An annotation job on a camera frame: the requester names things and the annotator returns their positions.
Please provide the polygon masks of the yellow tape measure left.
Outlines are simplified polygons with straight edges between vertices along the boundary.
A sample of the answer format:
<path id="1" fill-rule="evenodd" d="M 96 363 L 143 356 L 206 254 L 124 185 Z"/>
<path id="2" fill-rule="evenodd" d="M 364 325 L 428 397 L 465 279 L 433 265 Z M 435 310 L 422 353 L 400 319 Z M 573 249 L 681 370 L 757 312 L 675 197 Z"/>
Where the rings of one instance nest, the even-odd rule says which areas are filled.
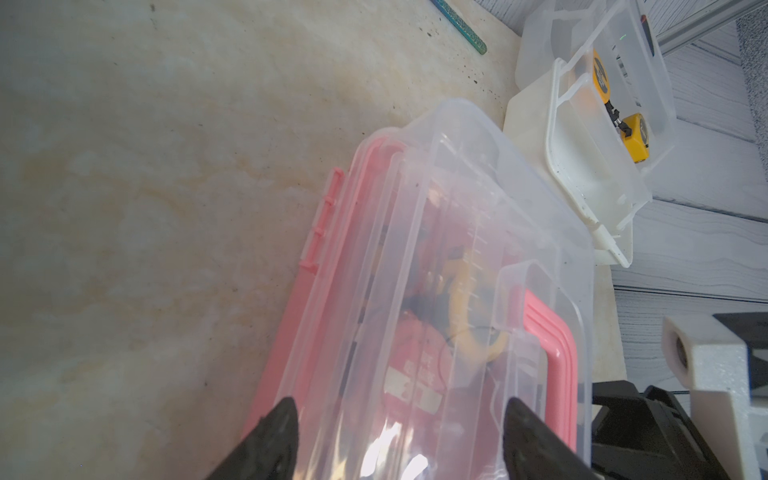
<path id="1" fill-rule="evenodd" d="M 603 104 L 610 102 L 610 80 L 596 50 L 593 51 L 593 82 Z"/>

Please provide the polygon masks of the yellow tape measure pink box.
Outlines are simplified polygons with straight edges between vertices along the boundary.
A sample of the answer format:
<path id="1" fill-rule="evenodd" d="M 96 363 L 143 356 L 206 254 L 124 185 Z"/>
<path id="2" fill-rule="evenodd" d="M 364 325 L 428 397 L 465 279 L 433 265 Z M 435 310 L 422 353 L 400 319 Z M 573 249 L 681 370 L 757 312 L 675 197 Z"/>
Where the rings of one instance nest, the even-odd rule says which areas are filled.
<path id="1" fill-rule="evenodd" d="M 496 360 L 508 346 L 509 334 L 494 323 L 498 272 L 471 257 L 446 262 L 448 334 L 455 352 L 471 364 Z"/>

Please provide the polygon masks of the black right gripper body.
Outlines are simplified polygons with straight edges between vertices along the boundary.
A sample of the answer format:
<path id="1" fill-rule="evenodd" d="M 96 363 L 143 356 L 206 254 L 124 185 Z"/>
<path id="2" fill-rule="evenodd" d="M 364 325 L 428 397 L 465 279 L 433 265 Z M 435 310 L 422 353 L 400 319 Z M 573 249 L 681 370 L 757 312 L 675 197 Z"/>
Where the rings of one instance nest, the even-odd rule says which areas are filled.
<path id="1" fill-rule="evenodd" d="M 727 479 L 729 475 L 670 392 L 629 381 L 596 383 L 591 466 L 606 479 Z"/>

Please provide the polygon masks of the long black hex key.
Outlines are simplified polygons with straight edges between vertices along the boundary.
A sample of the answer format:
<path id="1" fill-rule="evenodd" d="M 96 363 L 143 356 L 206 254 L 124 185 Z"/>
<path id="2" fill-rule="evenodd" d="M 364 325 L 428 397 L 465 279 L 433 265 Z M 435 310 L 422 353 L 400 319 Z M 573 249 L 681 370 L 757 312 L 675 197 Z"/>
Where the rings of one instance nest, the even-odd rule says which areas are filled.
<path id="1" fill-rule="evenodd" d="M 641 23 L 641 26 L 642 26 L 642 29 L 643 29 L 643 33 L 644 33 L 646 42 L 648 44 L 648 49 L 649 49 L 650 55 L 652 57 L 654 57 L 655 56 L 655 44 L 654 44 L 653 34 L 652 34 L 652 31 L 651 31 L 651 28 L 650 28 L 648 17 L 645 14 L 642 14 L 640 16 L 640 23 Z"/>

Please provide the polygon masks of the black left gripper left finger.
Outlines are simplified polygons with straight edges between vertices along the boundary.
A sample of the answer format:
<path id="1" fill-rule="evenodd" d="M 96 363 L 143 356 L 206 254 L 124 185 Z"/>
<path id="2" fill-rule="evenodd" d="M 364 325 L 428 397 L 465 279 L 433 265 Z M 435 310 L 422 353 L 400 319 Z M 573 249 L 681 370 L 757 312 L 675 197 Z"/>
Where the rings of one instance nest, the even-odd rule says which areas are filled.
<path id="1" fill-rule="evenodd" d="M 207 480 L 292 479 L 299 451 L 295 400 L 284 397 L 206 477 Z"/>

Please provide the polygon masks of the yellow tape measure right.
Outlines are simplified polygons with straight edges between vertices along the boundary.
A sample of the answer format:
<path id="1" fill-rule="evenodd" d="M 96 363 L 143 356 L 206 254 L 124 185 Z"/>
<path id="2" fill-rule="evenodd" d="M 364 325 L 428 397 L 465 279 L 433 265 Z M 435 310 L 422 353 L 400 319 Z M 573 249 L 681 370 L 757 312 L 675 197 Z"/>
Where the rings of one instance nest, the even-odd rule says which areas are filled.
<path id="1" fill-rule="evenodd" d="M 650 156 L 647 124 L 641 113 L 626 117 L 619 123 L 622 142 L 634 163 L 641 163 Z"/>

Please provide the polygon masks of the right aluminium frame post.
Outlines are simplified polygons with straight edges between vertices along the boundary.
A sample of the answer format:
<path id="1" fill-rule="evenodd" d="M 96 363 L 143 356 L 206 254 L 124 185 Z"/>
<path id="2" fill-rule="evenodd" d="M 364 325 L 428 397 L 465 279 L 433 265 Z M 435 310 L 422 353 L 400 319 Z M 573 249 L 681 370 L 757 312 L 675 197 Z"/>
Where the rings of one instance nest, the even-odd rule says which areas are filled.
<path id="1" fill-rule="evenodd" d="M 662 54 L 671 54 L 723 25 L 767 5 L 767 0 L 708 1 L 701 9 L 657 35 Z"/>

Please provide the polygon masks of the pink toolbox with clear lid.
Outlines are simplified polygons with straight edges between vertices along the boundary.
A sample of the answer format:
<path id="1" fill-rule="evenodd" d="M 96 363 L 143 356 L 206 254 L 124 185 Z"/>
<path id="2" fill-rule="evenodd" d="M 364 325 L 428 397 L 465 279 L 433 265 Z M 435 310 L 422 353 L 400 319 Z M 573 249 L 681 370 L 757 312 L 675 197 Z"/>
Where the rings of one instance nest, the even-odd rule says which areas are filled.
<path id="1" fill-rule="evenodd" d="M 443 269 L 464 257 L 498 272 L 494 323 L 509 341 L 489 363 L 449 341 Z M 593 269 L 585 225 L 471 102 L 377 131 L 328 179 L 249 423 L 295 400 L 296 479 L 503 479 L 516 397 L 588 464 Z M 406 310 L 453 356 L 443 411 L 425 423 L 383 404 Z"/>

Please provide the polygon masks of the white toolbox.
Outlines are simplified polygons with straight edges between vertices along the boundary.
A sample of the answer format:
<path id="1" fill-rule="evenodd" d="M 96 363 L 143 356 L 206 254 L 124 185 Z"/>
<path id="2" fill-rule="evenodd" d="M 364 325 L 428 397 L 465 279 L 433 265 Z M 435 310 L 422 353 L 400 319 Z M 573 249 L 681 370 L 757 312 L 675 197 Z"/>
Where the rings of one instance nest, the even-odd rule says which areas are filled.
<path id="1" fill-rule="evenodd" d="M 652 198 L 648 176 L 676 140 L 671 81 L 651 26 L 650 55 L 642 14 L 635 1 L 541 3 L 524 22 L 518 92 L 504 120 L 504 133 L 590 231 L 600 265 L 632 264 L 633 220 Z M 593 82 L 594 50 L 610 80 L 606 104 Z M 636 113 L 649 135 L 641 163 L 619 130 Z"/>

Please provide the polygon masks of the teal pen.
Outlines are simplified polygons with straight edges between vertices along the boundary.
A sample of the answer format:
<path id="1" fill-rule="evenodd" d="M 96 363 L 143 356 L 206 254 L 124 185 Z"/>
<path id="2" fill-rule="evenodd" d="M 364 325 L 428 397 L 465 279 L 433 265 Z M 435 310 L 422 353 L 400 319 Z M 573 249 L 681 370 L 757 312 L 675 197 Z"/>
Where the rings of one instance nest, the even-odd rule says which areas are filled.
<path id="1" fill-rule="evenodd" d="M 486 43 L 446 0 L 431 3 L 480 55 L 487 53 Z"/>

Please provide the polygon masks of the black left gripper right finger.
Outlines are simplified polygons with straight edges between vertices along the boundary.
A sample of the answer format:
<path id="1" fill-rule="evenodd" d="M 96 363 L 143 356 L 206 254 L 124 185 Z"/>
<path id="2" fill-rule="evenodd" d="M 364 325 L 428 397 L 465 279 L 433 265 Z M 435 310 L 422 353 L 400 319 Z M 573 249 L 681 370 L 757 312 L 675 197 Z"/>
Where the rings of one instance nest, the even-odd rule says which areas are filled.
<path id="1" fill-rule="evenodd" d="M 508 400 L 502 451 L 510 479 L 598 479 L 519 398 Z"/>

